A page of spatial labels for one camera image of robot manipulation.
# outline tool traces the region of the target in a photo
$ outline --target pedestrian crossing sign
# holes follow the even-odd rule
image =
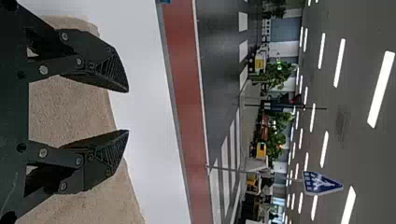
[[[317,172],[304,171],[303,179],[305,194],[310,196],[321,196],[344,189],[343,184]]]

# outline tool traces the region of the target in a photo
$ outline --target red stripe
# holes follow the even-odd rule
[[[193,224],[213,223],[192,1],[163,6]]]

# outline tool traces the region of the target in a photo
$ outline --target screw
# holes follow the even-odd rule
[[[38,156],[40,157],[40,158],[46,158],[47,157],[47,155],[49,154],[49,151],[46,149],[46,148],[41,148],[40,149],[40,152],[39,152],[39,154],[38,154]]]
[[[67,35],[67,33],[62,33],[62,39],[64,41],[67,41],[69,39],[69,36]]]
[[[65,191],[67,189],[67,184],[66,183],[62,183],[61,184],[61,191]]]
[[[88,155],[88,161],[93,161],[93,154]]]
[[[23,153],[24,151],[26,151],[26,145],[24,143],[20,143],[19,145],[17,145],[17,151]]]
[[[107,170],[106,170],[105,175],[106,175],[107,177],[110,177],[110,176],[111,176],[111,171],[110,171],[110,169],[107,169]]]
[[[46,65],[41,65],[38,70],[40,71],[41,75],[47,75],[49,73],[49,69]]]
[[[93,70],[93,69],[95,69],[95,64],[94,63],[90,63],[89,67],[90,67],[91,70]]]
[[[24,78],[26,78],[26,74],[25,74],[24,72],[22,72],[22,71],[19,71],[19,72],[17,73],[17,77],[18,77],[19,79],[24,79]]]
[[[76,61],[77,61],[77,65],[82,65],[82,60],[80,58],[77,58]]]
[[[78,157],[77,159],[76,159],[76,165],[81,165],[82,164],[82,158],[81,157]]]

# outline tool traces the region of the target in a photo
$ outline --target green plant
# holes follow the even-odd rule
[[[294,120],[294,116],[290,112],[274,112],[269,114],[270,116],[270,123],[275,122],[276,130],[279,133],[285,131],[288,124]]]
[[[281,146],[286,144],[286,135],[278,132],[274,128],[270,128],[269,139],[266,144],[268,157],[276,160],[283,153],[283,148]]]
[[[268,63],[265,73],[262,75],[251,75],[249,79],[252,82],[266,82],[269,84],[269,90],[277,87],[282,90],[285,87],[285,81],[291,76],[291,72],[297,69],[297,65],[279,61],[278,63]]]

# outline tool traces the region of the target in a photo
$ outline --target yellow sign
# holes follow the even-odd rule
[[[265,65],[265,60],[263,60],[263,59],[256,60],[255,69],[256,70],[263,69],[264,65]]]

